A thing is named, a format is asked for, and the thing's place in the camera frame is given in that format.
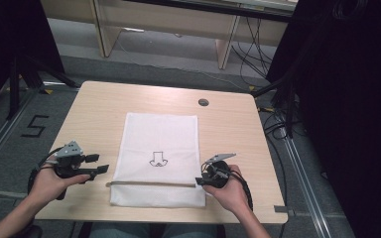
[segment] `hand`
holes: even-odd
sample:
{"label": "hand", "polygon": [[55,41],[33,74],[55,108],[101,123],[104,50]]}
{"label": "hand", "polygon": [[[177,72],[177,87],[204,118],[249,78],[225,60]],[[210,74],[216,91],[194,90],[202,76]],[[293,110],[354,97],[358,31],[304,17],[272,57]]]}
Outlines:
{"label": "hand", "polygon": [[[49,160],[55,160],[55,157],[50,156]],[[29,197],[38,204],[45,206],[52,200],[55,200],[70,185],[87,181],[89,178],[90,175],[79,175],[72,178],[59,178],[55,174],[53,166],[44,164],[36,176]]]}
{"label": "hand", "polygon": [[[229,167],[232,171],[237,171],[241,174],[239,167],[234,165]],[[222,207],[234,214],[241,209],[250,209],[243,186],[235,177],[230,177],[227,184],[222,188],[205,185],[203,189],[213,195]]]}

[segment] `person's left hand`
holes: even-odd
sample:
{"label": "person's left hand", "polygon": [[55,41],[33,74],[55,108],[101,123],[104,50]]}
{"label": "person's left hand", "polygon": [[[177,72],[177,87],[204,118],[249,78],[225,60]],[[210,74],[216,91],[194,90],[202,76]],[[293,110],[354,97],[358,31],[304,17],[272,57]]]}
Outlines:
{"label": "person's left hand", "polygon": [[36,176],[29,197],[38,204],[45,206],[52,200],[55,200],[69,186],[87,181],[89,178],[90,175],[79,175],[72,178],[59,178],[57,174],[55,174],[52,165],[44,164]]}

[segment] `white cloth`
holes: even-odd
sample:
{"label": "white cloth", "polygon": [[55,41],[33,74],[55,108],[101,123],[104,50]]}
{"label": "white cloth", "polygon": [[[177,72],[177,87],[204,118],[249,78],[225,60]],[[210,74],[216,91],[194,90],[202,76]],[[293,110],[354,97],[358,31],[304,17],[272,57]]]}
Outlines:
{"label": "white cloth", "polygon": [[[127,113],[113,181],[194,183],[200,177],[196,116]],[[201,207],[200,186],[113,184],[110,202],[137,207]]]}

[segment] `forearm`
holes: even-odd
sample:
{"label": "forearm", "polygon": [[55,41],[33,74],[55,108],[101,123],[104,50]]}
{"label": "forearm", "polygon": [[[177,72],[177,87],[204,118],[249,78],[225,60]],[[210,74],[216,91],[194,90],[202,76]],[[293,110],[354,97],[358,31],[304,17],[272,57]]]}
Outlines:
{"label": "forearm", "polygon": [[0,237],[10,237],[17,234],[45,206],[27,196],[21,203],[0,221]]}
{"label": "forearm", "polygon": [[249,207],[233,212],[242,224],[249,238],[270,238],[264,226],[259,222]]}

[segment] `black printed graphic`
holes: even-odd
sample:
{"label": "black printed graphic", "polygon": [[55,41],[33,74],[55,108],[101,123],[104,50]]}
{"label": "black printed graphic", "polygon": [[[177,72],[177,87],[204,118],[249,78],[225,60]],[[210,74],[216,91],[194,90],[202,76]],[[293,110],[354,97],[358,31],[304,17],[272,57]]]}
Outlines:
{"label": "black printed graphic", "polygon": [[163,167],[167,162],[168,161],[163,158],[163,152],[153,152],[153,160],[150,161],[153,167]]}
{"label": "black printed graphic", "polygon": [[29,125],[27,128],[37,128],[40,129],[39,133],[36,135],[29,135],[29,134],[22,134],[22,137],[29,137],[29,138],[39,138],[40,135],[42,135],[42,132],[45,130],[46,127],[44,126],[34,126],[33,123],[36,120],[36,118],[49,118],[49,116],[44,116],[44,115],[35,115],[33,119],[30,121]]}

